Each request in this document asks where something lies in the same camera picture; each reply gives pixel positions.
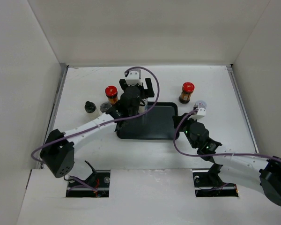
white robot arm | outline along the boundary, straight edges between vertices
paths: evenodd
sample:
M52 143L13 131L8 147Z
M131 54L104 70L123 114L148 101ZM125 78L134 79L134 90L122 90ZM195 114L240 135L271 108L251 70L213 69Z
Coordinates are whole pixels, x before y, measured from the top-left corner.
M185 115L173 117L175 128L184 117ZM265 159L254 154L240 156L241 154L209 138L209 131L194 118L197 116L189 116L178 129L179 132L184 132L191 146L198 149L197 157L213 163L208 172L210 180L218 186L233 183L254 189L281 206L281 159L277 157Z
M40 153L41 159L56 178L70 175L86 183L91 183L88 181L93 177L94 168L87 161L74 158L75 153L92 140L121 129L126 123L125 118L142 113L146 107L144 100L154 97L151 79L145 79L147 85L145 89L139 69L131 69L125 74L125 77L119 81L124 93L107 112L72 130L60 132L55 129L50 132L46 143L68 137L63 141L44 147Z

table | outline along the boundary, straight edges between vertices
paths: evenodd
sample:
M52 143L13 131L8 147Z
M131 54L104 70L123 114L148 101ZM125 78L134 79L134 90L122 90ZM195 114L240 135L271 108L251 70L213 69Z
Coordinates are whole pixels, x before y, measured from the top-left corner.
M33 170L18 225L281 225L281 207L238 186L237 197L198 198L192 171L111 170L108 198L65 198L67 182Z
M70 130L89 121L84 110L86 101L97 107L106 102L104 90L109 85L123 91L118 81L124 78L129 67L69 68L62 91L54 128ZM174 102L179 115L189 112L197 100L207 102L207 115L200 121L210 132L210 137L237 152L255 152L248 127L238 104L226 66L176 65L148 66L160 83L159 101ZM146 71L142 78L151 77ZM191 101L184 105L178 101L184 82L192 82L195 91ZM156 92L156 83L152 79ZM184 152L191 148L184 135L177 140ZM98 170L109 169L176 169L208 168L211 163L200 158L185 157L176 152L172 141L121 140L116 133L102 136L84 146L75 155L89 161Z

black tray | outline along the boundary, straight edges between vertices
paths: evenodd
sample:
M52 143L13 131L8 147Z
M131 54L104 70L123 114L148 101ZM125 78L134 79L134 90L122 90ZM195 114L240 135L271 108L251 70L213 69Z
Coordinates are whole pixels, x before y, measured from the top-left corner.
M117 131L121 139L137 140L173 140L174 123L172 116L178 115L178 107L173 102L157 102L156 106L146 115L130 120Z

brown glass jar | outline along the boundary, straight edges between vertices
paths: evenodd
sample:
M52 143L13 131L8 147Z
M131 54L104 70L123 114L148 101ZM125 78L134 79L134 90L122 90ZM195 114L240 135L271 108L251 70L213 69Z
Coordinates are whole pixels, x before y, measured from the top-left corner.
M182 85L182 91L179 97L179 102L181 102L182 104L189 103L189 101L191 100L191 95L194 90L195 90L195 85L193 85L193 83L185 82Z
M116 104L118 101L118 90L115 86L108 86L105 89L105 94L108 98L108 102L112 105Z

white enclosure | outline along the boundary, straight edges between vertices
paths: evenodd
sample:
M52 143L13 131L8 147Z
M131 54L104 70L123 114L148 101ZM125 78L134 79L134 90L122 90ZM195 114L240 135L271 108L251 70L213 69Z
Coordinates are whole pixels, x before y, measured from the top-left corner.
M0 225L17 222L59 63L233 64L259 151L281 157L281 0L0 0Z

